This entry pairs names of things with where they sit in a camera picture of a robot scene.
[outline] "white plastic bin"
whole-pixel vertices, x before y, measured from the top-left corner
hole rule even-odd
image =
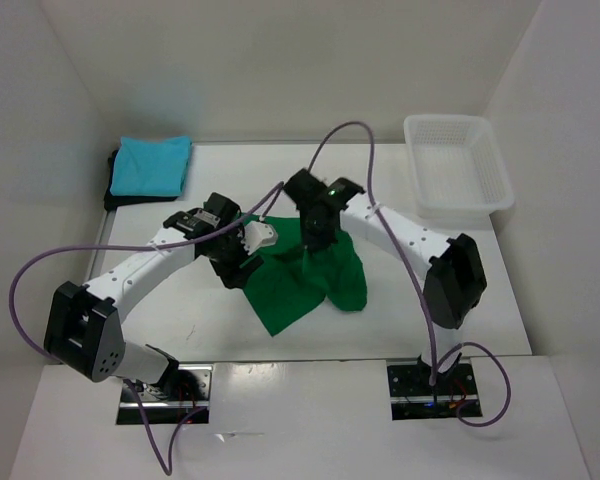
[[[413,115],[404,121],[411,180],[422,217],[484,216],[514,195],[491,124],[467,115]]]

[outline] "tabletop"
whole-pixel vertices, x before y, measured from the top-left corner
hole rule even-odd
[[[455,418],[391,420],[386,363],[221,363],[210,419],[179,433],[173,478],[322,480],[588,479],[547,358],[501,358],[511,407],[487,428]],[[472,359],[486,418],[502,406],[500,372]],[[45,367],[11,480],[162,478],[141,425],[116,426],[121,382],[92,384]],[[173,425],[154,425],[165,452]]]
[[[121,207],[108,243],[145,244],[171,214],[202,206],[211,192],[221,193],[244,210],[277,182],[308,165],[316,145],[203,145],[194,148],[186,189],[176,202]],[[364,185],[368,146],[328,145],[314,173],[327,182],[347,177]],[[379,202],[413,215],[406,146],[378,145],[374,191]],[[283,194],[271,211],[296,216]],[[530,355],[498,242],[488,217],[421,220],[450,236],[472,236],[480,251],[488,287],[465,322],[465,339],[498,355]],[[420,354],[426,342],[424,316],[402,264],[391,255],[354,238],[368,286],[364,311],[345,314],[324,302],[282,333],[271,337],[240,290],[227,290],[208,260],[178,271],[128,316],[127,340],[149,343],[182,361],[285,361],[317,359],[406,358]],[[108,252],[103,271],[128,256]],[[480,352],[467,351],[468,355]]]

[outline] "folded blue towel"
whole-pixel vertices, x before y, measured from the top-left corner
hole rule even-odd
[[[190,157],[189,137],[159,143],[122,137],[113,167],[111,194],[177,197],[184,189]]]

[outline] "green cloth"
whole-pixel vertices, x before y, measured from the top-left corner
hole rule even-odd
[[[275,228],[278,241],[259,250],[264,263],[247,281],[244,294],[271,336],[316,308],[325,297],[345,312],[365,307],[364,270],[347,233],[337,232],[338,243],[309,254],[302,246],[299,218],[267,217],[266,221]]]

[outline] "gray wall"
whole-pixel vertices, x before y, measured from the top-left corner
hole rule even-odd
[[[539,3],[42,0],[116,134],[251,141],[480,114]]]
[[[544,0],[487,115],[517,203],[495,218],[536,353],[600,479],[600,0]]]
[[[92,241],[112,145],[35,0],[0,0],[0,479],[7,478],[42,360],[7,311],[16,270],[35,253]],[[82,280],[85,256],[44,262],[25,278],[18,307],[42,341],[53,289]]]

